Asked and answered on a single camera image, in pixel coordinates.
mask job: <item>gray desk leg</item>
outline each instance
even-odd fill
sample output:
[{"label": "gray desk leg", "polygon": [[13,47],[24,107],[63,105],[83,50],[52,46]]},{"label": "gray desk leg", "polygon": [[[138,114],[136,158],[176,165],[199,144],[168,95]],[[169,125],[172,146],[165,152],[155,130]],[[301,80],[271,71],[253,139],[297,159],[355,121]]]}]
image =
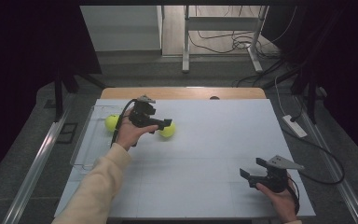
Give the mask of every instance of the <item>gray desk leg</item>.
[{"label": "gray desk leg", "polygon": [[267,6],[262,6],[261,13],[258,15],[257,26],[255,28],[254,37],[252,39],[252,44],[247,45],[249,56],[251,57],[252,63],[255,67],[257,73],[263,73],[263,68],[261,67],[260,61],[258,61],[257,54],[255,52],[255,47],[260,36],[261,27],[263,27],[264,19],[266,18]]},{"label": "gray desk leg", "polygon": [[189,23],[189,12],[188,6],[185,6],[185,42],[183,45],[183,63],[182,72],[188,73],[190,70],[190,46],[188,45],[188,23]]}]

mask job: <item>yellow-green ball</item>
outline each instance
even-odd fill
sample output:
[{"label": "yellow-green ball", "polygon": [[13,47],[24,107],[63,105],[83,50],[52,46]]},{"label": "yellow-green ball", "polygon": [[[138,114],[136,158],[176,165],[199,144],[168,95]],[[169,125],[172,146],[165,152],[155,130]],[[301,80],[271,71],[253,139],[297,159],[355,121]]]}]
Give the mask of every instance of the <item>yellow-green ball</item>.
[{"label": "yellow-green ball", "polygon": [[158,133],[163,137],[171,137],[175,133],[176,125],[171,122],[171,125],[165,127],[163,130],[158,130]]},{"label": "yellow-green ball", "polygon": [[118,115],[109,115],[105,119],[105,128],[109,132],[114,132],[118,122]]}]

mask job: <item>power strip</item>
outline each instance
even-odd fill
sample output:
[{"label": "power strip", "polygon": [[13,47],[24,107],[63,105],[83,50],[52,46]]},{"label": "power strip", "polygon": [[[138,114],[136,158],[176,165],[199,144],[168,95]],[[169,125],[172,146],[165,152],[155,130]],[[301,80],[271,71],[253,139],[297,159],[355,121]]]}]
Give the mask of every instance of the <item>power strip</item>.
[{"label": "power strip", "polygon": [[296,121],[292,122],[290,119],[292,116],[286,115],[282,117],[284,122],[286,122],[287,126],[298,136],[298,137],[305,137],[307,133],[297,124]]}]

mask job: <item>clear plastic tray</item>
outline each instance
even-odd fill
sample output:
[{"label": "clear plastic tray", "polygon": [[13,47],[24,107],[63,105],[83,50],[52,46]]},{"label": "clear plastic tray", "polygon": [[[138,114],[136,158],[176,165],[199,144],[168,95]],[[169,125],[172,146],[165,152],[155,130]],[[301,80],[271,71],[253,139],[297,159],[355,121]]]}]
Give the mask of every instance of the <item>clear plastic tray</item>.
[{"label": "clear plastic tray", "polygon": [[71,164],[81,173],[88,173],[96,159],[110,149],[113,133],[104,126],[109,115],[119,115],[124,105],[95,105],[91,108],[86,124],[77,141]]}]

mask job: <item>sleeve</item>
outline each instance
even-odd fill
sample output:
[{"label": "sleeve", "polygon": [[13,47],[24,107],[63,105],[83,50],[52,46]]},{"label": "sleeve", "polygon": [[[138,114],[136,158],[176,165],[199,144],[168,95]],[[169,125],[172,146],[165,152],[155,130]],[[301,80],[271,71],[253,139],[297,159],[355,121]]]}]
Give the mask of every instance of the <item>sleeve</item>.
[{"label": "sleeve", "polygon": [[130,154],[114,143],[107,154],[96,161],[53,223],[106,223],[111,202],[122,184],[123,170],[130,161]]},{"label": "sleeve", "polygon": [[284,224],[302,224],[301,220],[296,220],[296,221],[292,221],[292,222],[286,222]]}]

